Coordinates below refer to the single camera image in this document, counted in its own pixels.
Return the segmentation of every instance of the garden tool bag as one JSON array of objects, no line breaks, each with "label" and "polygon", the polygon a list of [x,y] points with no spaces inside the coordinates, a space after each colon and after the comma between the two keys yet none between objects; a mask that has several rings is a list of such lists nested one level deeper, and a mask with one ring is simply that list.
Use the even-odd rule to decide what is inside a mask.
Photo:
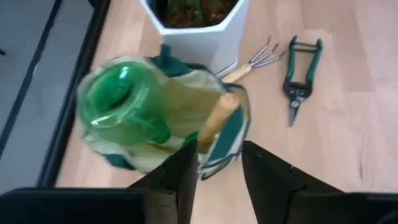
[{"label": "garden tool bag", "polygon": [[207,179],[241,155],[249,99],[242,86],[170,53],[163,45],[158,57],[118,57],[87,74],[76,108],[81,138],[111,165],[148,173],[195,138],[220,96],[233,92],[240,107],[199,154],[198,175]]}]

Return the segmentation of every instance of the wooden handle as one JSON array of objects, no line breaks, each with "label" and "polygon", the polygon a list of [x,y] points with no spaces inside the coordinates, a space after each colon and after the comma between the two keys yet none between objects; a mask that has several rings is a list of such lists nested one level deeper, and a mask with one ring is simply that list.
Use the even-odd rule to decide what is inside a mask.
[{"label": "wooden handle", "polygon": [[205,125],[198,134],[199,152],[207,153],[201,150],[202,146],[213,142],[214,135],[219,133],[226,120],[238,108],[239,98],[233,93],[225,93],[220,97],[210,116],[207,118]]},{"label": "wooden handle", "polygon": [[225,83],[234,83],[238,81],[240,78],[251,72],[251,65],[250,63],[245,63],[244,65],[237,68],[235,71],[231,72],[221,80]]}]

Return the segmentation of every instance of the wooden surface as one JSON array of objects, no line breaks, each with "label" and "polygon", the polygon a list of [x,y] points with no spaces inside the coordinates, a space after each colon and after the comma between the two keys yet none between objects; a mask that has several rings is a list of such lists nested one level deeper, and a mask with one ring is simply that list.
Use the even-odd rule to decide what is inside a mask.
[{"label": "wooden surface", "polygon": [[[251,97],[249,139],[347,192],[398,192],[398,1],[252,0],[240,63],[294,35],[324,50],[314,92],[293,128],[282,92],[287,57],[239,82]],[[139,1],[112,1],[93,67],[122,54],[156,55],[160,38]],[[297,77],[309,58],[297,56]],[[141,175],[110,167],[72,132],[58,186],[125,187]],[[240,162],[198,182],[192,223],[255,223]]]}]

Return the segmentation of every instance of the hexagonal pot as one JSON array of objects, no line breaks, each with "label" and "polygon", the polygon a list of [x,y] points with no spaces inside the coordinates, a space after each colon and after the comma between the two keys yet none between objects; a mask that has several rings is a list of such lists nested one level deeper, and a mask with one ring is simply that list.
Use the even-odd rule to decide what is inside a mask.
[{"label": "hexagonal pot", "polygon": [[206,65],[220,78],[236,68],[250,0],[237,0],[232,11],[218,25],[187,29],[171,29],[163,25],[157,9],[159,5],[166,7],[167,2],[141,0],[163,43],[172,47],[174,57],[184,62]]}]

